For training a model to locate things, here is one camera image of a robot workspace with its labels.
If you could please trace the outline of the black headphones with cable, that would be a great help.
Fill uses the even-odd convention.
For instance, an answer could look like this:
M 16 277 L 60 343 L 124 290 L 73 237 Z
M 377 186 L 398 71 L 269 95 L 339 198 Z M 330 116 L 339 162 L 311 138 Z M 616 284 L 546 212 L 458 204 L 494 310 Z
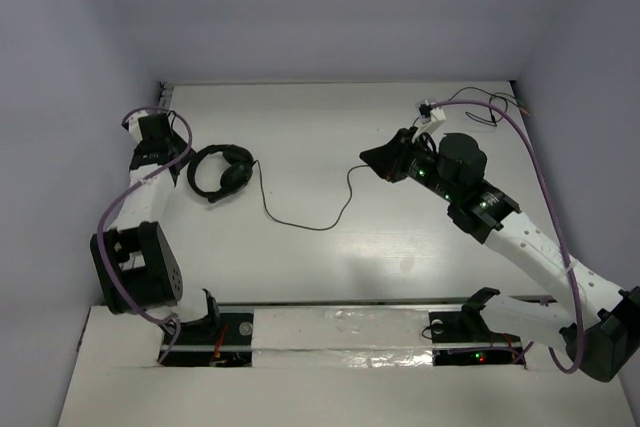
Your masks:
M 483 90 L 478 87 L 465 86 L 459 89 L 458 91 L 456 91 L 454 94 L 452 94 L 448 98 L 448 101 L 454 100 L 459 94 L 461 94 L 466 90 L 476 90 L 480 93 L 484 93 L 488 95 L 489 96 L 488 103 L 491 106 L 493 106 L 493 101 L 496 99 L 501 100 L 505 104 L 504 114 L 501 114 L 499 119 L 497 119 L 495 114 L 493 113 L 490 114 L 491 120 L 487 120 L 466 111 L 465 115 L 470 120 L 473 120 L 475 122 L 481 123 L 483 125 L 491 126 L 491 127 L 497 127 L 499 122 L 502 121 L 505 118 L 506 114 L 508 113 L 510 105 L 517 108 L 521 113 L 525 115 L 529 115 L 529 112 L 525 107 L 525 104 L 521 102 L 514 95 L 507 94 L 505 92 L 491 93 L 489 91 Z M 197 170 L 201 165 L 201 163 L 207 157 L 211 157 L 217 154 L 220 154 L 222 156 L 222 158 L 226 161 L 228 166 L 225 168 L 225 170 L 220 176 L 219 188 L 213 191 L 206 191 L 200 188 L 197 184 L 197 181 L 196 181 Z M 249 184 L 253 176 L 253 167 L 258 164 L 259 164 L 259 160 L 255 159 L 253 155 L 243 147 L 240 147 L 235 144 L 212 144 L 197 151 L 189 161 L 188 168 L 187 168 L 187 175 L 186 175 L 187 182 L 191 190 L 197 196 L 201 197 L 202 199 L 205 199 L 209 204 L 213 205 L 217 202 L 227 199 L 232 195 L 239 193 L 243 188 L 245 188 Z M 347 183 L 349 194 L 346 202 L 341 207 L 336 220 L 327 227 L 312 227 L 312 226 L 305 226 L 301 224 L 295 224 L 292 222 L 286 222 L 276 218 L 271 214 L 271 212 L 268 209 L 268 205 L 266 201 L 266 193 L 264 190 L 264 179 L 263 179 L 261 166 L 258 166 L 260 193 L 261 193 L 264 213 L 269 220 L 283 226 L 298 228 L 298 229 L 312 231 L 312 232 L 326 232 L 326 231 L 332 230 L 338 225 L 345 210 L 348 208 L 348 206 L 350 205 L 353 199 L 354 190 L 351 182 L 351 173 L 355 170 L 362 169 L 362 168 L 366 168 L 366 165 L 364 164 L 356 165 L 351 167 L 347 171 L 346 183 Z

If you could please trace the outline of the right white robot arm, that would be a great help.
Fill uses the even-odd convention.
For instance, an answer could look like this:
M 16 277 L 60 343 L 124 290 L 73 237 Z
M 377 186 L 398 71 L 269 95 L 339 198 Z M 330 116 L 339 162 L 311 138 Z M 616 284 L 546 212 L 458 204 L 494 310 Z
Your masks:
M 599 276 L 542 232 L 519 204 L 484 178 L 486 154 L 471 136 L 445 135 L 439 143 L 402 128 L 360 159 L 381 179 L 409 178 L 448 204 L 462 232 L 503 256 L 542 287 L 557 307 L 515 300 L 483 288 L 463 307 L 470 338 L 504 332 L 563 351 L 590 378 L 611 381 L 639 348 L 639 290 Z

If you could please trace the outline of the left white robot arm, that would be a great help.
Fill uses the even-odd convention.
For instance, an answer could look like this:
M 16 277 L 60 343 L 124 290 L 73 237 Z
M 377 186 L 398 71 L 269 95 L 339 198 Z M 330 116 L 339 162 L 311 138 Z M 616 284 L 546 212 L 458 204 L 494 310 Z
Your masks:
M 166 203 L 181 172 L 195 155 L 193 133 L 173 110 L 137 108 L 122 126 L 136 141 L 129 164 L 129 186 L 101 215 L 90 240 L 104 302 L 115 315 L 135 314 L 156 325 L 169 348 L 189 334 L 200 341 L 215 339 L 222 317 L 209 291 L 206 307 L 184 322 L 175 312 L 155 316 L 154 309 L 178 305 L 184 281 L 160 225 Z

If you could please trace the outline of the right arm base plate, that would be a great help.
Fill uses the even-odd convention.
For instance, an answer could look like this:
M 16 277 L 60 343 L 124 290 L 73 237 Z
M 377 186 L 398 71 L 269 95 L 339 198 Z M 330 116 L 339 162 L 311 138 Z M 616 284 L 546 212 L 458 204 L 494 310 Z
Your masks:
M 526 365 L 526 344 L 509 333 L 496 333 L 459 311 L 435 311 L 421 329 L 431 342 L 436 367 Z

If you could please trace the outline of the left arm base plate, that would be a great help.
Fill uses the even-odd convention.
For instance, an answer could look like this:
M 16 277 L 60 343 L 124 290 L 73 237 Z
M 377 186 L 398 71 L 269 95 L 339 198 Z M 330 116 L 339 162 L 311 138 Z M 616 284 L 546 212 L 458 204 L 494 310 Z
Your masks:
M 251 367 L 252 312 L 222 312 L 214 325 L 208 319 L 184 323 L 175 345 L 165 334 L 159 350 L 160 364 L 166 367 Z

